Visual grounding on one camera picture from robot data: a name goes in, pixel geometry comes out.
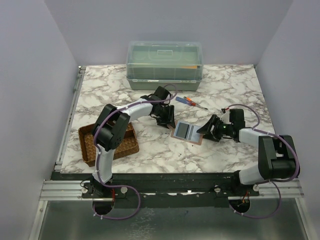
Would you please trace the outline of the tan leather card holder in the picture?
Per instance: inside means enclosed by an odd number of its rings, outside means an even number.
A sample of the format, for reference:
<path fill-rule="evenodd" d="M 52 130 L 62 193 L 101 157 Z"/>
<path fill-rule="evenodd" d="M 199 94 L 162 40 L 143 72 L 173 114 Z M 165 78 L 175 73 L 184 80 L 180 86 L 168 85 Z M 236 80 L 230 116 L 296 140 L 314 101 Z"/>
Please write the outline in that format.
<path fill-rule="evenodd" d="M 179 120 L 175 123 L 171 137 L 191 144 L 201 145 L 203 135 L 197 132 L 200 128 L 198 125 Z"/>

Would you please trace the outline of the black credit card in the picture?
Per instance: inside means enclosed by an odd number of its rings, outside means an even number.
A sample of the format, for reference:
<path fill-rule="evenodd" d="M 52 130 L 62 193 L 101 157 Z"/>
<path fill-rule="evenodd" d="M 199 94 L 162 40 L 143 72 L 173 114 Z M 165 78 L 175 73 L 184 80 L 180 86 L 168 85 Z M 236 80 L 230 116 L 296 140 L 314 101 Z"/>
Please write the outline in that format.
<path fill-rule="evenodd" d="M 181 139 L 186 139 L 189 132 L 189 127 L 189 124 L 180 122 L 177 126 L 175 136 Z"/>

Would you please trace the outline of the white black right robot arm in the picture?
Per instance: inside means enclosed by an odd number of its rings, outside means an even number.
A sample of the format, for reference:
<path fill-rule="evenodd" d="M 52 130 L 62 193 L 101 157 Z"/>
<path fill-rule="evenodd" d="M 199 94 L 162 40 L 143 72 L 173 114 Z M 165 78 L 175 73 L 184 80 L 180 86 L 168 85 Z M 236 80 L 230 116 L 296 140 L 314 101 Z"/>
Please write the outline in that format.
<path fill-rule="evenodd" d="M 299 175 L 300 164 L 290 135 L 276 135 L 247 127 L 243 109 L 223 108 L 222 112 L 228 116 L 228 122 L 214 114 L 197 133 L 214 142 L 229 138 L 258 150 L 254 166 L 234 173 L 234 180 L 230 183 L 230 191 L 234 195 L 243 195 L 248 185 L 269 181 L 289 182 Z"/>

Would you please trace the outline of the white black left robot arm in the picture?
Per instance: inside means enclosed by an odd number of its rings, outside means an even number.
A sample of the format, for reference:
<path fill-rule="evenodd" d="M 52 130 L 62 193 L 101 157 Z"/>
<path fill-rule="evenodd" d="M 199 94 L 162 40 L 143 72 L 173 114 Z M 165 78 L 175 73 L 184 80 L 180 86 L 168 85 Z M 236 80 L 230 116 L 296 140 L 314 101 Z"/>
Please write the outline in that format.
<path fill-rule="evenodd" d="M 92 175 L 97 181 L 93 191 L 99 197 L 110 194 L 111 185 L 108 181 L 112 178 L 115 150 L 122 143 L 128 125 L 141 117 L 150 116 L 158 126 L 174 129 L 175 107 L 170 102 L 176 96 L 177 93 L 171 94 L 165 87 L 158 86 L 154 93 L 143 95 L 130 104 L 104 106 L 92 129 L 96 148 L 95 171 Z"/>

